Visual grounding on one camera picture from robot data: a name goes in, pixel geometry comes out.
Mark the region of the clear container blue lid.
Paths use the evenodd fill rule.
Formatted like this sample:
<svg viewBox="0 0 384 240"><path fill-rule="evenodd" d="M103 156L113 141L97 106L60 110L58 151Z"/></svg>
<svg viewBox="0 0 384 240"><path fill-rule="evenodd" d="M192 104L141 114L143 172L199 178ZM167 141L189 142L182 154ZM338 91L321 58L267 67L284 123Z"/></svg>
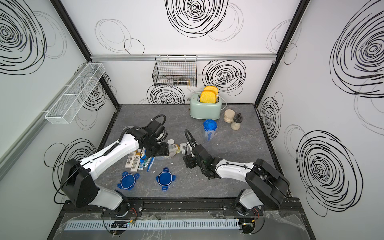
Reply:
<svg viewBox="0 0 384 240"><path fill-rule="evenodd" d="M205 139L207 141L211 141L215 136L218 125L216 121L209 119L204 121L203 128L204 128Z"/></svg>
<svg viewBox="0 0 384 240"><path fill-rule="evenodd" d="M180 147L177 144L172 144L172 145L169 145L169 154L167 156L156 157L156 159L157 160L170 159L180 152L181 152Z"/></svg>

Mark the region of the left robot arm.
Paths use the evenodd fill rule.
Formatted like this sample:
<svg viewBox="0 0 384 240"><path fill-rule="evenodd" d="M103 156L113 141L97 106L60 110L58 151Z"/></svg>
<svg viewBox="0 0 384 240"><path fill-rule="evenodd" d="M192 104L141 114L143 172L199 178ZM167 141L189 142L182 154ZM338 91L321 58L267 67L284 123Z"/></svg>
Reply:
<svg viewBox="0 0 384 240"><path fill-rule="evenodd" d="M109 167L131 152L140 150L140 157L165 157L170 154L165 141L165 115L157 115L144 127L125 127L117 141L82 160L70 159L64 165L60 190L77 207L98 206L118 217L130 210L128 199L119 191L98 186L95 180Z"/></svg>

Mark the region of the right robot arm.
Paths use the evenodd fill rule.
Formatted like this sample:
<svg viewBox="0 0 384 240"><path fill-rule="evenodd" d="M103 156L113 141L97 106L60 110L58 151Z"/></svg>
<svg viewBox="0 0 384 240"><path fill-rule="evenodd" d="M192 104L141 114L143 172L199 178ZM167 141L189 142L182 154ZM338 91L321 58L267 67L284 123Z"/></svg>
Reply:
<svg viewBox="0 0 384 240"><path fill-rule="evenodd" d="M290 182L269 163L263 159L253 163L237 163L214 158L201 144L197 144L189 130L185 130L185 136L191 152L188 154L185 149L183 160L187 168L198 167L208 179L233 179L248 184L250 188L242 190L236 198L240 211L261 205L273 210L280 209Z"/></svg>

